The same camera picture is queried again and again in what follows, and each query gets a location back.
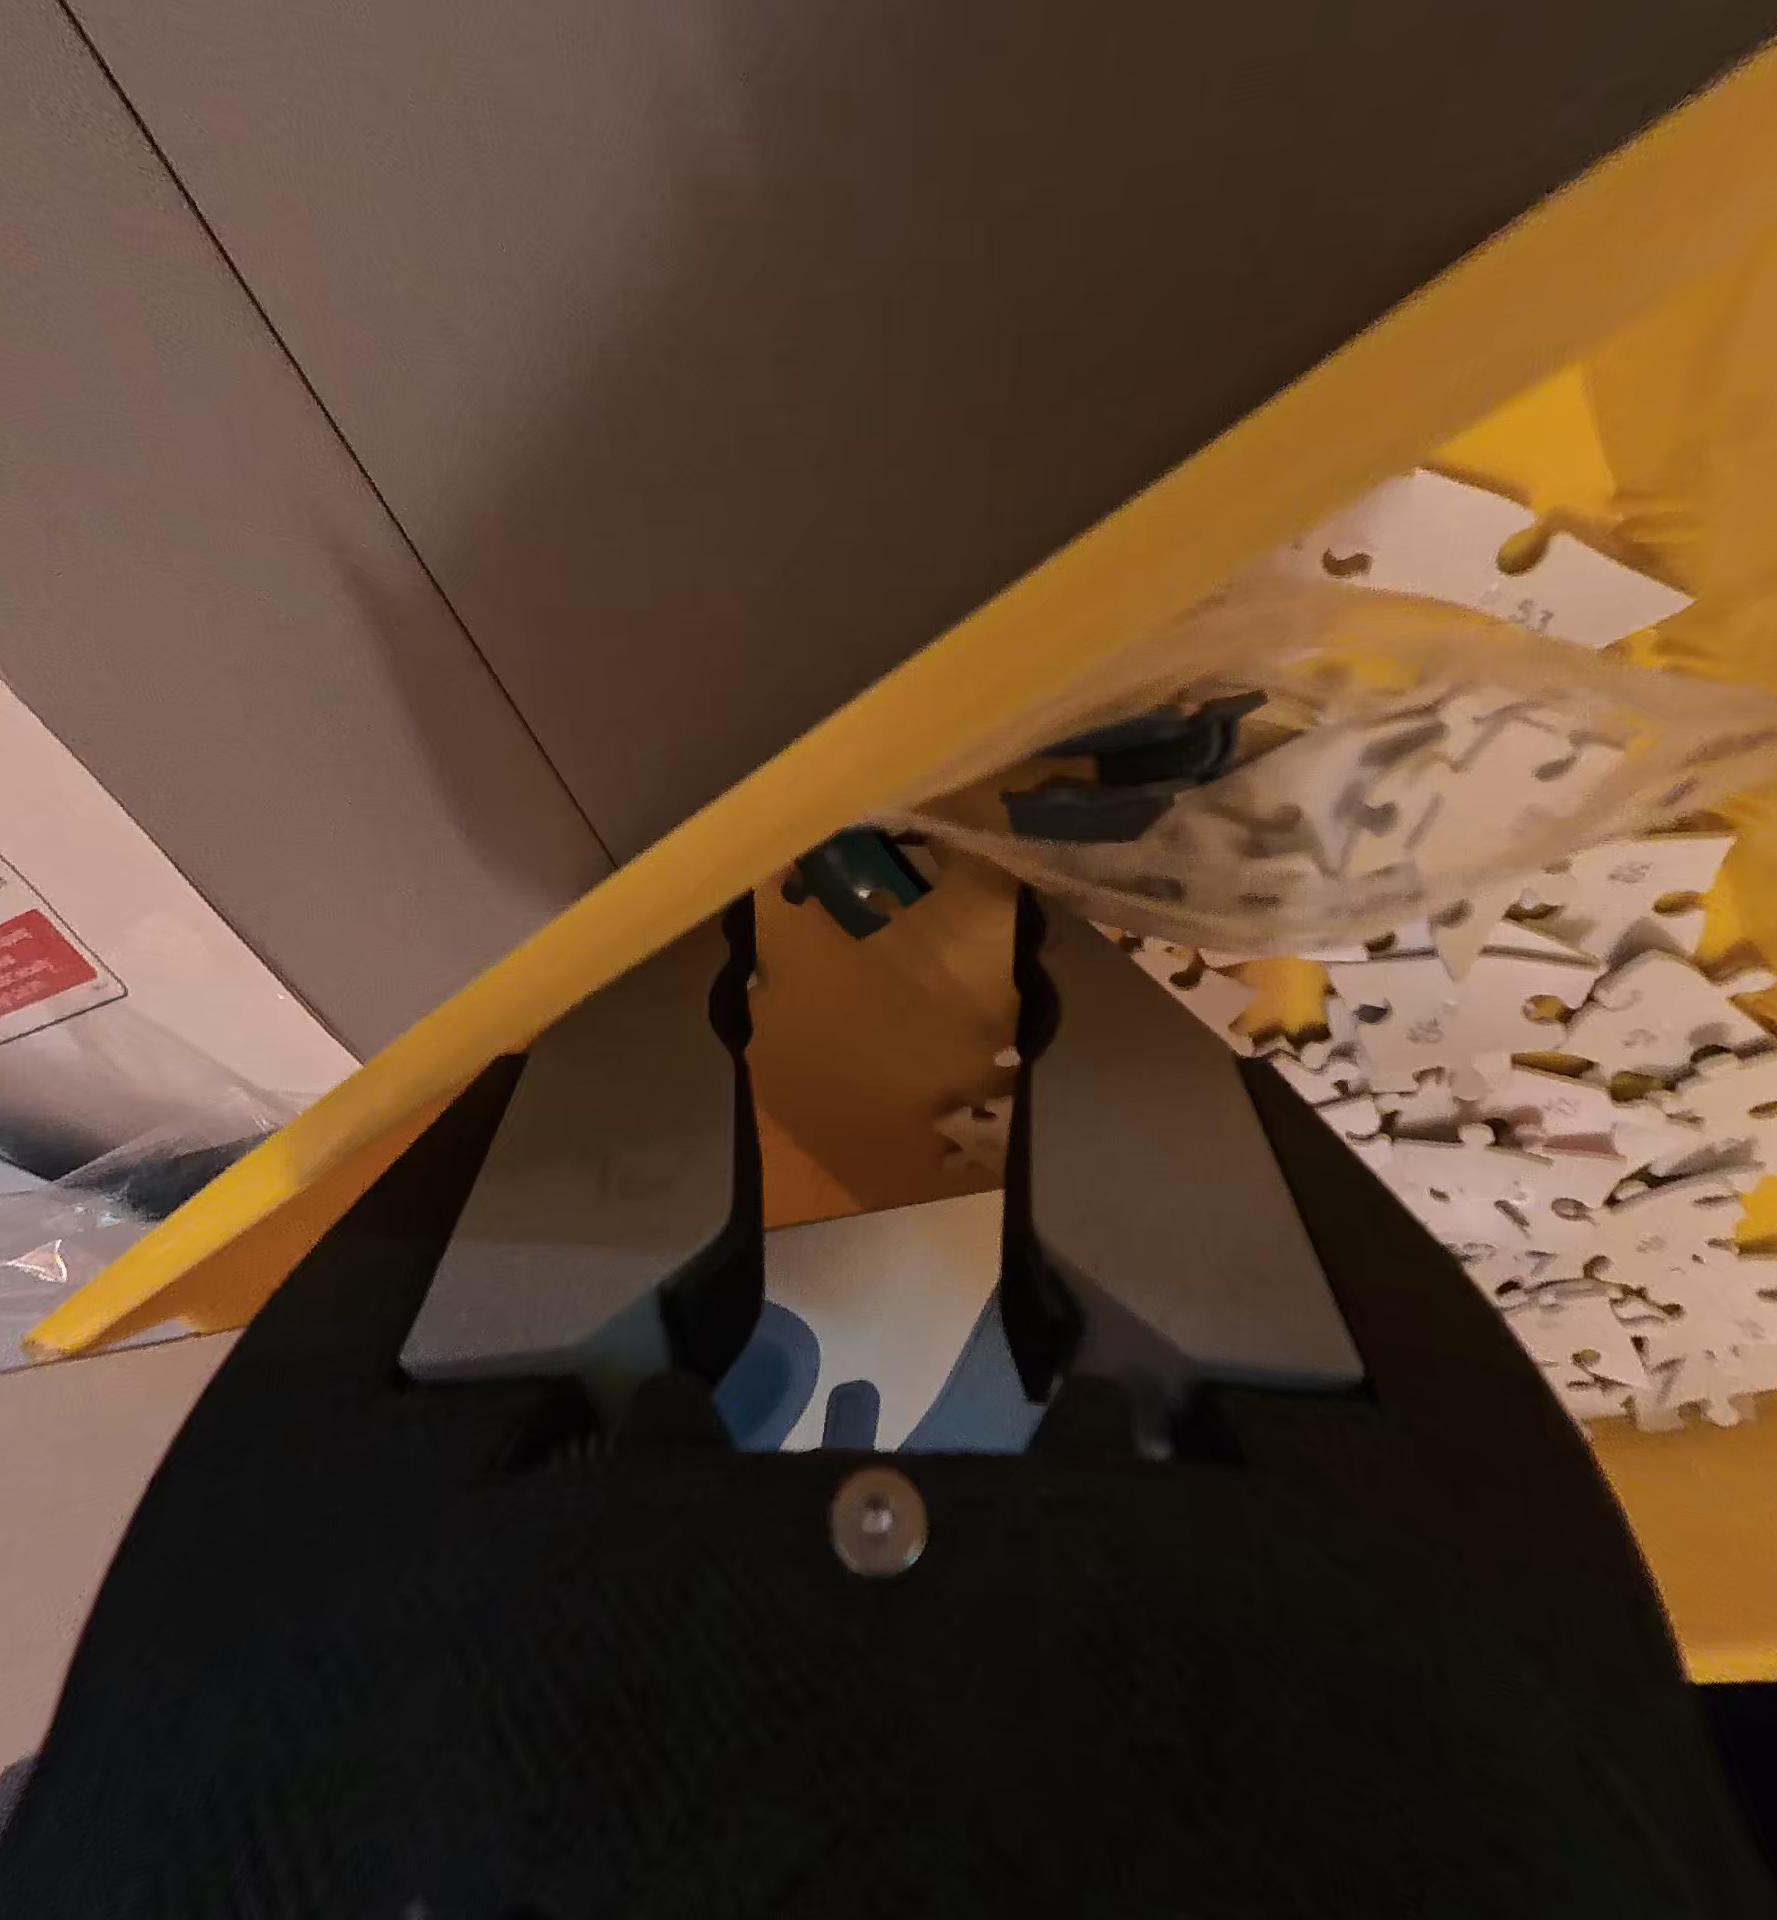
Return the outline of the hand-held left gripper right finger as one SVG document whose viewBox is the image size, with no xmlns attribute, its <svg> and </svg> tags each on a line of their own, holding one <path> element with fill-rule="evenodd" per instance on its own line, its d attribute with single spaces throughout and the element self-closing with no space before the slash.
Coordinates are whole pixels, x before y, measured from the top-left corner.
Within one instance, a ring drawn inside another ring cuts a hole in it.
<svg viewBox="0 0 1777 1920">
<path fill-rule="evenodd" d="M 1103 929 L 1018 894 L 1000 1320 L 1024 1398 L 1103 1374 L 1361 1388 L 1362 1358 L 1237 1054 Z"/>
</svg>

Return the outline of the clear plastic bag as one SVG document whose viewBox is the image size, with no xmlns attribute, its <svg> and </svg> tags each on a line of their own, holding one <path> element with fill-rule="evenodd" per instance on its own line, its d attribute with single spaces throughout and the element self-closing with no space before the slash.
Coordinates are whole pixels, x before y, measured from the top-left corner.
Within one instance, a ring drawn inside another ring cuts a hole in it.
<svg viewBox="0 0 1777 1920">
<path fill-rule="evenodd" d="M 1777 694 L 1246 576 L 1018 694 L 877 830 L 1090 923 L 1285 959 L 1777 778 Z"/>
</svg>

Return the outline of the white card with blue ears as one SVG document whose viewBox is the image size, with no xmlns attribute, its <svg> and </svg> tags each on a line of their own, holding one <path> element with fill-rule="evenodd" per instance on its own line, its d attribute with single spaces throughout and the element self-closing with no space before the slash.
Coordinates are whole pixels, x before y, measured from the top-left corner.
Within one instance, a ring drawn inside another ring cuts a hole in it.
<svg viewBox="0 0 1777 1920">
<path fill-rule="evenodd" d="M 1000 1311 L 1004 1194 L 789 1225 L 753 1341 L 717 1384 L 745 1451 L 1018 1458 L 1024 1398 Z"/>
</svg>

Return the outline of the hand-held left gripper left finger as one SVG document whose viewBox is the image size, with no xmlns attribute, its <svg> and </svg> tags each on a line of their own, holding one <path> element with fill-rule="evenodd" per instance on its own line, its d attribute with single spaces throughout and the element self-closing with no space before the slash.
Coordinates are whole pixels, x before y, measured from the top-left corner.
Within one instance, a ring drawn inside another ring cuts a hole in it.
<svg viewBox="0 0 1777 1920">
<path fill-rule="evenodd" d="M 640 959 L 520 1054 L 436 1279 L 415 1382 L 726 1382 L 760 1320 L 757 903 Z"/>
</svg>

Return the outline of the laminated checklist sheet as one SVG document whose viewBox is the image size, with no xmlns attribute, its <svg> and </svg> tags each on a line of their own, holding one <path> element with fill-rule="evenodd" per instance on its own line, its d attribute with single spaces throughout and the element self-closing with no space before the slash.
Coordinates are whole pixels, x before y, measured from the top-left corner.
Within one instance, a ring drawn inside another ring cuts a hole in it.
<svg viewBox="0 0 1777 1920">
<path fill-rule="evenodd" d="M 0 1370 L 353 1068 L 0 675 Z"/>
</svg>

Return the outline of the pile of white puzzle pieces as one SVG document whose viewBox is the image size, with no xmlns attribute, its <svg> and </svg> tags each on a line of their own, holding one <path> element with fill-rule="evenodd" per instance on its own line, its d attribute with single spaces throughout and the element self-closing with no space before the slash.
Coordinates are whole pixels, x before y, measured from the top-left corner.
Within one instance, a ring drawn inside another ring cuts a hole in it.
<svg viewBox="0 0 1777 1920">
<path fill-rule="evenodd" d="M 1256 569 L 1446 603 L 1610 661 L 1691 604 L 1428 468 Z M 1777 1037 L 1745 1009 L 1771 969 L 1698 951 L 1737 841 L 1722 802 L 1285 959 L 1094 928 L 1237 1051 L 1275 1054 L 1572 1417 L 1737 1427 L 1777 1388 L 1777 1253 L 1741 1249 L 1745 1194 L 1777 1180 Z"/>
</svg>

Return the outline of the yellow plastic bin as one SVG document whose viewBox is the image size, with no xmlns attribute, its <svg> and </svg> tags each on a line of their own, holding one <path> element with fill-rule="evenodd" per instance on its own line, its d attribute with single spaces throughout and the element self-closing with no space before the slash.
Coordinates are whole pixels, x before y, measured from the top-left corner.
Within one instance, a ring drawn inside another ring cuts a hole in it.
<svg viewBox="0 0 1777 1920">
<path fill-rule="evenodd" d="M 1582 361 L 1634 368 L 1634 332 L 1663 343 L 1689 308 L 1715 315 L 1715 292 L 1768 270 L 1768 253 L 1777 40 L 594 888 L 40 1320 L 26 1354 L 246 1325 L 480 1066 L 775 878 L 813 830 L 940 789 L 971 747 L 1019 741 L 1049 694 L 1118 675 L 1132 641 L 1175 626 L 1397 465 L 1453 440 L 1526 459 L 1526 427 L 1497 418 L 1534 389 Z M 1652 496 L 1663 556 L 1708 560 L 1715 594 L 1715 609 L 1673 626 L 1673 684 L 1777 694 L 1777 440 L 1745 452 L 1734 550 L 1715 550 L 1715 482 L 1698 491 Z M 1691 1674 L 1777 1678 L 1777 1437 L 1711 1470 L 1729 1507 L 1708 1519 L 1689 1470 L 1634 1467 L 1638 1449 L 1668 1444 L 1611 1437 L 1610 1467 L 1663 1540 Z"/>
</svg>

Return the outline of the dark teal plastic piece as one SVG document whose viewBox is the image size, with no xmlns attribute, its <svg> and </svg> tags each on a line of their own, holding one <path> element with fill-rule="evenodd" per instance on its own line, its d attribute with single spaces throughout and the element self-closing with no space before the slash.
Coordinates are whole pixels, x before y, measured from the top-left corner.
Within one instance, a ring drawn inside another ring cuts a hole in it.
<svg viewBox="0 0 1777 1920">
<path fill-rule="evenodd" d="M 832 832 L 778 878 L 778 900 L 818 903 L 836 929 L 871 941 L 934 891 L 916 850 L 923 841 L 884 830 Z"/>
</svg>

